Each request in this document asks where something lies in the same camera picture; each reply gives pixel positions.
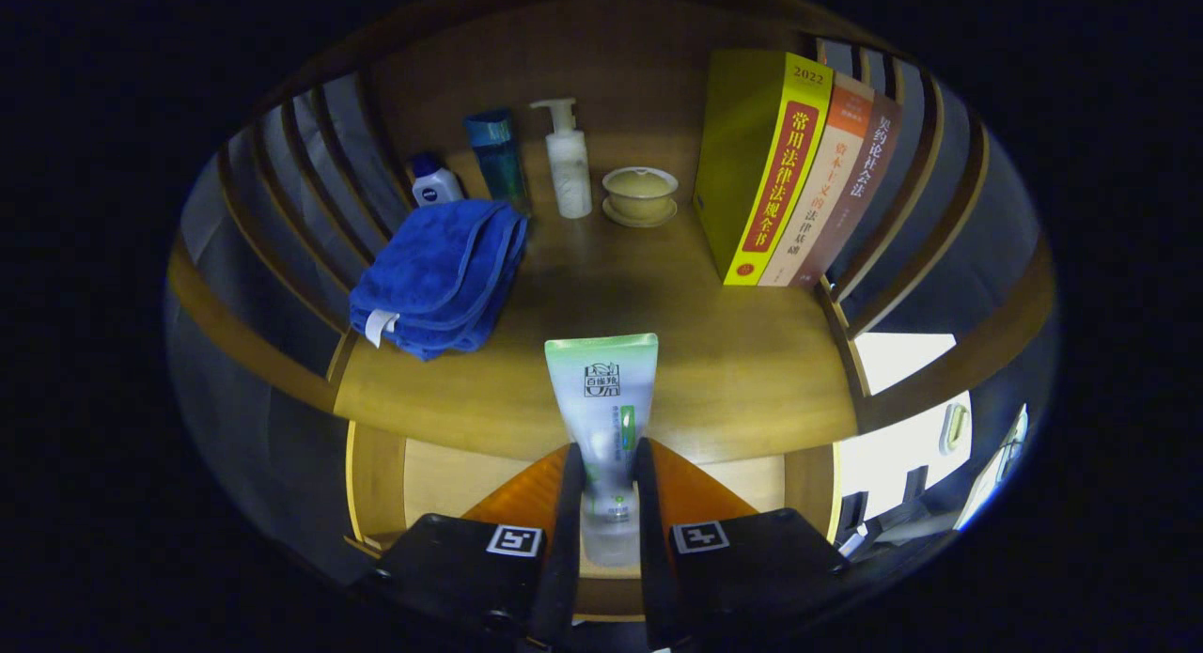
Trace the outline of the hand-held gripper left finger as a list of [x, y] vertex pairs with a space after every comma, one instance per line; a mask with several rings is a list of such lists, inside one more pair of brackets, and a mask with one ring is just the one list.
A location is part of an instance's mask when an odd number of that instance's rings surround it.
[[350, 594], [425, 649], [553, 649], [574, 615], [585, 482], [564, 444], [463, 516], [423, 515]]

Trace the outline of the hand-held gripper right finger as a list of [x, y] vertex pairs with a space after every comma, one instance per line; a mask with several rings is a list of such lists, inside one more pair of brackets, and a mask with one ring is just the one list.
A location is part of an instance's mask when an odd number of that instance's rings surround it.
[[648, 438], [634, 474], [650, 647], [783, 651], [845, 596], [851, 562], [793, 507], [757, 512]]

